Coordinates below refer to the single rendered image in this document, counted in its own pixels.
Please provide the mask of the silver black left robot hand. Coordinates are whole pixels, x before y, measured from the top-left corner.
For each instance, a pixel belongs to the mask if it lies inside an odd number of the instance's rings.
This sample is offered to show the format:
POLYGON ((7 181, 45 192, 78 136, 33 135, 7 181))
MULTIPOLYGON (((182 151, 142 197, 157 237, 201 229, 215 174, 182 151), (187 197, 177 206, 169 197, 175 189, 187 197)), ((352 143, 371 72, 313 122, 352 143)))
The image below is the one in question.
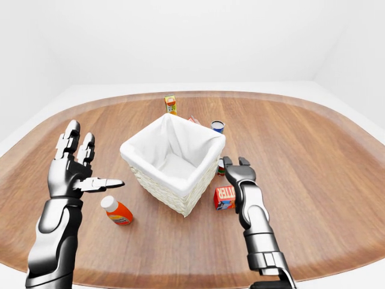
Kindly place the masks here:
POLYGON ((92 176, 91 162, 95 156, 95 137, 87 133, 79 144, 81 126, 71 120, 58 139, 56 154, 48 173, 48 187, 51 198, 81 198, 84 192, 95 193, 109 188, 124 186, 119 179, 102 179, 92 176))

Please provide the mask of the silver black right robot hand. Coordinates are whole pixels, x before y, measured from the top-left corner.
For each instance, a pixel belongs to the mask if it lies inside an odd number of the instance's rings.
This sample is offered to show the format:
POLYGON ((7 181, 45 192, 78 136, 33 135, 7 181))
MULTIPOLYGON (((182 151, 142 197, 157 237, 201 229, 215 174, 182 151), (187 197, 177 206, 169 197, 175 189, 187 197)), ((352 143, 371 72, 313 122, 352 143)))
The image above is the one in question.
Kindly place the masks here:
POLYGON ((225 176, 227 180, 232 185, 235 185, 239 181, 243 180, 255 181, 256 173, 254 169, 250 167, 250 162, 244 157, 238 157, 238 161, 239 164, 234 165, 229 157, 223 157, 225 176))

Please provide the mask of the red butter box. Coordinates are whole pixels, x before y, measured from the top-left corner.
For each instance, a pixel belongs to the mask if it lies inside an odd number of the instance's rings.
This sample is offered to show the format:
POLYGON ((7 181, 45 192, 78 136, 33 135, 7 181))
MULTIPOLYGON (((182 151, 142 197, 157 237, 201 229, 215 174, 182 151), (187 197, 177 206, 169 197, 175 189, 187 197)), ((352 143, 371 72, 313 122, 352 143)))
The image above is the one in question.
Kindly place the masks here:
POLYGON ((235 190, 232 185, 217 187, 214 193, 214 205, 216 210, 226 210, 235 207, 235 190))

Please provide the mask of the white lined wicker basket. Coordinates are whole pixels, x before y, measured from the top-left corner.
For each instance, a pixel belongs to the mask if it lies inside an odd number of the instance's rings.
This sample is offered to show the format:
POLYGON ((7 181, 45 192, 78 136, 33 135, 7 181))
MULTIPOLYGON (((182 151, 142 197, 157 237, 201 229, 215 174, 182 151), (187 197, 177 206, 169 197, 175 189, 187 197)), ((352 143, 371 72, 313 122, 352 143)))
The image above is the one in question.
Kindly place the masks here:
POLYGON ((217 173, 225 135, 165 113, 120 146, 140 185, 188 216, 217 173))

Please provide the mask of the orange bottle with white cap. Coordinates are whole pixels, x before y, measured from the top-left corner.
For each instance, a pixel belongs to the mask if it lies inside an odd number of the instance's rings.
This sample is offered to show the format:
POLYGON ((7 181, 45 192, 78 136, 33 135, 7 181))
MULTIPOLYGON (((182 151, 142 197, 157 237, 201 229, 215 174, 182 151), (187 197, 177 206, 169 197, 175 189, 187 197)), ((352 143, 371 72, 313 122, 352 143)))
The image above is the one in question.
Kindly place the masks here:
POLYGON ((116 225, 128 225, 133 221, 133 214, 130 210, 113 196, 105 196, 100 205, 116 225))

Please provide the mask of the orange juice carton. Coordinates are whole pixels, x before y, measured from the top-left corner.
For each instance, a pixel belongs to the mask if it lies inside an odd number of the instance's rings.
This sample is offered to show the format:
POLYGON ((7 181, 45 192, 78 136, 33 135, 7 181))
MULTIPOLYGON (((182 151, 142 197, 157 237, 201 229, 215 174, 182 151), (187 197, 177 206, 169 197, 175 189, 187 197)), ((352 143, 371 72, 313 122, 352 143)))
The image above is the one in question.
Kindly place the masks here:
POLYGON ((174 94, 170 94, 164 97, 165 101, 165 107, 167 113, 176 115, 177 114, 177 107, 176 107, 176 98, 174 94))

